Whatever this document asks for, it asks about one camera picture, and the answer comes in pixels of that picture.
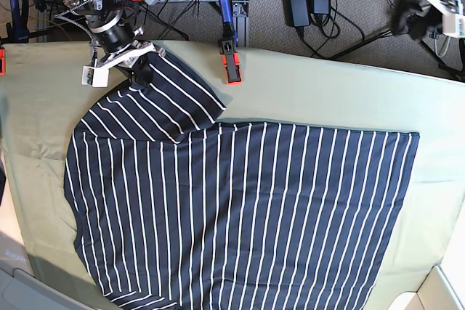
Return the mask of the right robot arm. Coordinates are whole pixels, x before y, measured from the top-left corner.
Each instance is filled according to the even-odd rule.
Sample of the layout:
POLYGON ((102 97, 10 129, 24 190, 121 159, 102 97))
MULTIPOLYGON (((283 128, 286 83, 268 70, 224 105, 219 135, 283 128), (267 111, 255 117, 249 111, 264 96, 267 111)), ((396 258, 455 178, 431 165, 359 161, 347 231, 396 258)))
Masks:
POLYGON ((144 28, 135 25, 142 7, 150 1, 63 0, 65 10, 55 18, 82 29, 89 37, 91 59, 82 68, 82 84, 108 86, 112 68, 137 86, 152 81, 150 56, 157 49, 142 39, 144 28))

